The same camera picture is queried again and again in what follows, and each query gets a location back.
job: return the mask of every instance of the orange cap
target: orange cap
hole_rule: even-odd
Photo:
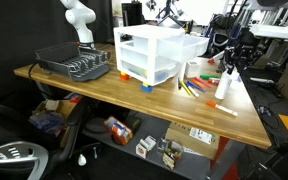
[[[208,104],[210,106],[213,106],[213,107],[216,107],[216,104],[213,103],[212,101],[206,101],[206,104]]]

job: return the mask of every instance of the wooden table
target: wooden table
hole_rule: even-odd
[[[43,72],[38,66],[31,71],[31,78],[40,83],[76,92],[84,96],[106,101],[118,106],[159,117],[165,120],[184,123],[205,131],[227,137],[230,142],[222,153],[222,158],[228,167],[215,165],[209,178],[218,178],[225,174],[229,165],[237,158],[245,144],[267,149],[271,142],[263,128],[253,103],[239,81],[233,81],[224,100],[214,97],[216,86],[199,92],[200,97],[189,96],[184,89],[178,90],[172,83],[172,78],[165,83],[153,87],[150,93],[140,89],[141,82],[137,79],[122,80],[116,69],[115,47],[108,46],[104,51],[111,52],[111,70],[97,80],[88,82],[72,82],[54,74]],[[209,64],[201,59],[200,74],[220,75],[215,72],[216,64]],[[15,74],[28,78],[30,66],[14,70]],[[206,105],[206,101],[214,101],[224,107],[238,112],[232,116],[219,109]]]

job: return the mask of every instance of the storage bin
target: storage bin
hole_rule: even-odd
[[[123,41],[125,34],[132,39]],[[114,28],[114,40],[117,69],[150,86],[175,76],[208,44],[208,38],[185,35],[184,29],[151,25]]]

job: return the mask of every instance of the dish rack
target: dish rack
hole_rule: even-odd
[[[82,48],[75,42],[47,47],[35,53],[43,71],[72,81],[94,80],[110,70],[109,52]]]

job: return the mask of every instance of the computer monitor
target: computer monitor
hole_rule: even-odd
[[[142,3],[122,3],[124,26],[143,24]]]

